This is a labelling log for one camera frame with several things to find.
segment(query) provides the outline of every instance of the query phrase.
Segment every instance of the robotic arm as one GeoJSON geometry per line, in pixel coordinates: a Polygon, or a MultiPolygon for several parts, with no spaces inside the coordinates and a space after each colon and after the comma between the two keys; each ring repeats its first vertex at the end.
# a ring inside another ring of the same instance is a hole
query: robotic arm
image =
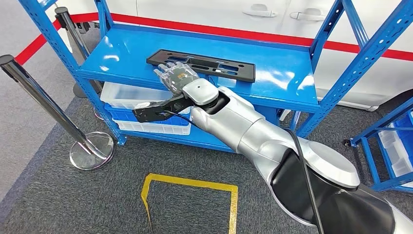
{"type": "Polygon", "coordinates": [[[340,153],[271,124],[251,103],[226,87],[198,78],[188,65],[168,63],[155,70],[174,97],[133,110],[139,122],[159,121],[193,106],[191,118],[257,168],[278,205],[296,221],[315,226],[316,215],[300,166],[300,150],[326,234],[407,234],[413,222],[360,184],[354,165],[340,153]]]}

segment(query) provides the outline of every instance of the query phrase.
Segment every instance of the black cable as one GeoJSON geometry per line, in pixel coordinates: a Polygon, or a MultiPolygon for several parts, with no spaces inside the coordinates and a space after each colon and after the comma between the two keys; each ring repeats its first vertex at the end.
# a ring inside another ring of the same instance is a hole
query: black cable
{"type": "Polygon", "coordinates": [[[304,170],[304,177],[305,177],[305,182],[307,184],[307,190],[308,190],[308,193],[310,195],[311,206],[313,208],[313,213],[316,217],[317,229],[319,231],[319,234],[324,234],[324,230],[323,230],[322,224],[321,224],[319,210],[318,210],[317,205],[316,205],[316,198],[314,196],[313,186],[311,185],[310,176],[308,174],[308,169],[307,169],[307,164],[305,163],[305,158],[304,158],[304,155],[302,154],[302,149],[301,149],[301,146],[300,146],[300,142],[298,141],[298,137],[294,133],[294,131],[292,131],[291,129],[287,129],[287,128],[285,128],[284,130],[286,130],[291,135],[291,137],[294,140],[294,144],[296,145],[298,156],[300,158],[300,163],[301,163],[302,169],[304,170]]]}
{"type": "Polygon", "coordinates": [[[187,118],[187,117],[185,117],[185,116],[183,116],[183,115],[181,115],[181,114],[177,114],[177,113],[175,113],[175,112],[168,111],[168,110],[163,110],[163,112],[164,112],[164,113],[171,114],[171,115],[174,115],[174,116],[181,117],[181,118],[183,118],[184,120],[188,121],[188,123],[190,123],[190,124],[194,125],[195,127],[199,128],[199,127],[196,126],[196,124],[195,124],[194,122],[192,122],[189,118],[187,118]]]}

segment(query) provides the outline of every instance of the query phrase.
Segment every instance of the blue metal shelf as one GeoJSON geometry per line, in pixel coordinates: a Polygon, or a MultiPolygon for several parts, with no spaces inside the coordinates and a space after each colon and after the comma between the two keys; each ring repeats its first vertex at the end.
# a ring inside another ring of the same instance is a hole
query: blue metal shelf
{"type": "MultiPolygon", "coordinates": [[[[405,183],[409,183],[413,181],[413,172],[410,172],[410,173],[407,173],[401,176],[395,176],[390,157],[387,154],[387,151],[384,148],[383,143],[381,142],[378,136],[379,131],[413,131],[413,127],[395,127],[395,128],[388,127],[389,124],[391,123],[397,124],[399,121],[405,120],[405,119],[408,119],[408,121],[413,122],[413,118],[410,114],[412,109],[413,109],[413,97],[407,100],[406,102],[404,102],[403,104],[401,104],[399,107],[397,107],[396,109],[394,109],[387,115],[385,115],[382,119],[374,123],[372,126],[362,131],[359,135],[350,139],[351,146],[353,147],[356,147],[359,143],[361,143],[364,154],[367,159],[367,163],[372,173],[373,181],[374,181],[374,185],[372,186],[372,189],[376,191],[398,190],[398,191],[413,193],[413,188],[402,186],[405,183]],[[377,139],[378,146],[383,156],[384,164],[386,165],[386,169],[390,177],[390,179],[386,181],[380,181],[380,178],[378,176],[377,168],[375,166],[373,155],[371,153],[370,145],[368,142],[368,139],[372,137],[377,139]]],[[[406,139],[407,142],[404,142],[403,138],[401,138],[400,140],[403,142],[405,148],[408,148],[409,147],[408,144],[411,144],[410,142],[411,137],[406,139]]]]}
{"type": "Polygon", "coordinates": [[[256,65],[256,81],[216,78],[253,104],[308,112],[318,107],[306,47],[114,24],[78,71],[84,77],[166,89],[146,59],[159,49],[181,51],[256,65]]]}
{"type": "Polygon", "coordinates": [[[282,109],[297,111],[292,128],[295,128],[300,111],[310,113],[297,130],[297,135],[306,137],[413,21],[413,0],[401,0],[378,31],[368,39],[351,1],[336,0],[312,45],[302,47],[114,24],[106,1],[95,0],[102,41],[80,67],[44,12],[54,0],[43,0],[41,3],[37,0],[19,2],[79,83],[119,144],[125,143],[126,135],[132,135],[225,151],[228,148],[221,142],[196,128],[192,128],[191,135],[185,137],[121,131],[105,110],[104,103],[100,101],[89,80],[165,90],[152,73],[153,67],[146,64],[146,58],[158,49],[251,62],[256,64],[255,83],[213,77],[215,84],[232,89],[255,104],[258,110],[265,112],[266,117],[273,114],[274,117],[268,119],[275,124],[279,121],[279,110],[282,109]],[[324,99],[317,102],[313,73],[325,42],[346,10],[360,44],[360,52],[324,99]]]}
{"type": "Polygon", "coordinates": [[[209,148],[213,150],[221,150],[226,152],[233,152],[227,145],[222,143],[213,135],[202,131],[201,129],[191,126],[191,133],[185,135],[172,135],[172,134],[159,134],[159,133],[142,133],[135,131],[121,131],[124,135],[130,135],[135,137],[144,137],[155,140],[162,140],[172,143],[191,145],[196,147],[209,148]]]}

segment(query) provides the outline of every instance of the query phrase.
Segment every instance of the chrome stanchion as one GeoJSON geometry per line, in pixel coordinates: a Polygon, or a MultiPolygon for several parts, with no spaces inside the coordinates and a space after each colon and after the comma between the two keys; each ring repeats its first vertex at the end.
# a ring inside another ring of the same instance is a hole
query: chrome stanchion
{"type": "MultiPolygon", "coordinates": [[[[79,30],[76,28],[75,24],[70,18],[69,11],[67,10],[66,7],[58,7],[55,9],[55,13],[56,13],[56,19],[59,21],[62,28],[68,31],[69,36],[75,42],[75,46],[79,50],[80,54],[82,55],[83,60],[86,60],[87,57],[90,55],[90,51],[88,47],[86,46],[86,43],[83,40],[82,35],[80,34],[79,30]]],[[[94,86],[98,93],[102,92],[103,87],[100,81],[94,80],[94,86]]],[[[78,97],[80,96],[79,94],[76,94],[76,93],[79,93],[79,90],[80,89],[78,87],[78,84],[75,84],[74,93],[78,97]]],[[[95,108],[93,109],[93,112],[96,117],[103,120],[103,118],[99,115],[99,113],[96,111],[95,108]]]]}
{"type": "Polygon", "coordinates": [[[70,149],[70,162],[82,170],[98,168],[114,154],[113,139],[107,133],[83,134],[42,87],[11,55],[0,56],[0,67],[42,106],[75,140],[70,149]]]}

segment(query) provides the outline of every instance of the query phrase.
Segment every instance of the plastic storage bin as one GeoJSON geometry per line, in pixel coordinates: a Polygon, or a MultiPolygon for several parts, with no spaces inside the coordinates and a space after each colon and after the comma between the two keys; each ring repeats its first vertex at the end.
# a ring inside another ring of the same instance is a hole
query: plastic storage bin
{"type": "Polygon", "coordinates": [[[105,82],[100,100],[110,104],[114,108],[133,110],[139,103],[164,101],[171,97],[172,93],[169,91],[105,82]]]}
{"type": "MultiPolygon", "coordinates": [[[[105,109],[111,113],[113,121],[121,130],[189,135],[191,124],[178,116],[165,121],[140,123],[132,112],[139,103],[163,101],[171,97],[172,94],[168,91],[105,82],[100,99],[106,102],[105,109]]],[[[190,107],[180,114],[189,119],[190,107]]]]}
{"type": "MultiPolygon", "coordinates": [[[[412,113],[409,113],[400,120],[391,123],[389,127],[413,127],[412,119],[412,113]]],[[[402,176],[413,172],[413,132],[381,131],[378,135],[390,158],[394,175],[402,176]]],[[[413,182],[403,184],[403,186],[413,188],[413,182]]]]}

